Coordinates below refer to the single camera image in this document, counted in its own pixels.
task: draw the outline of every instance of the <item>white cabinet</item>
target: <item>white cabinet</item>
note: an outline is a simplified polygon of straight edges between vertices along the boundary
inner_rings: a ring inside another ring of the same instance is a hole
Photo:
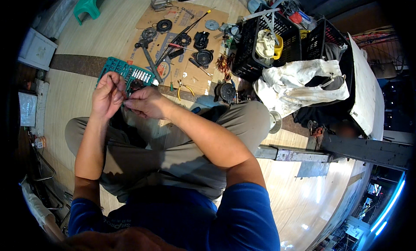
[[[20,49],[18,61],[48,71],[49,63],[57,47],[57,44],[30,28]]]

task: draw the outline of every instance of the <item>pliers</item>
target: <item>pliers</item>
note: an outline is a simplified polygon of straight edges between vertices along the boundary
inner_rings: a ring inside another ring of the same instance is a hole
[[[179,81],[178,81],[178,83],[179,83],[179,88],[178,88],[178,99],[179,99],[179,100],[181,100],[181,99],[180,99],[180,95],[179,95],[179,93],[180,93],[180,88],[181,88],[182,86],[185,86],[185,88],[189,89],[189,90],[190,90],[190,92],[192,93],[192,96],[194,96],[194,97],[195,97],[195,93],[193,92],[193,90],[192,90],[189,86],[186,86],[185,84],[183,84],[183,83],[182,83],[182,80],[179,80]]]

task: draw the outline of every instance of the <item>hammer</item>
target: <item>hammer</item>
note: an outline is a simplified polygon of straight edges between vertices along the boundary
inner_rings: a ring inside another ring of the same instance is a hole
[[[163,83],[162,78],[159,75],[159,72],[157,71],[157,68],[155,64],[153,63],[152,58],[150,57],[149,52],[147,51],[147,48],[149,47],[149,43],[153,42],[153,38],[148,39],[142,39],[139,40],[137,44],[134,45],[135,48],[142,47],[144,56],[146,56],[147,61],[149,62],[150,68],[152,69],[152,72],[155,74],[156,80],[159,82],[159,84]]]

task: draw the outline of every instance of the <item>blue t-shirt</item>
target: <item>blue t-shirt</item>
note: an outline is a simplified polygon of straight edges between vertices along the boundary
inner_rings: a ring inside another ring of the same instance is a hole
[[[268,192],[254,183],[228,187],[216,206],[193,189],[149,186],[106,217],[90,200],[72,202],[69,235],[147,228],[186,250],[279,250]]]

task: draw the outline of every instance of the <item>hand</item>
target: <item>hand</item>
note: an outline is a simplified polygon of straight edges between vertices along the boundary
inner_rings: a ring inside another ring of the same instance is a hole
[[[124,102],[126,108],[143,118],[170,120],[178,106],[151,87],[145,87],[130,95]]]
[[[109,71],[98,82],[92,93],[91,116],[109,120],[120,108],[125,97],[124,78],[114,71]]]

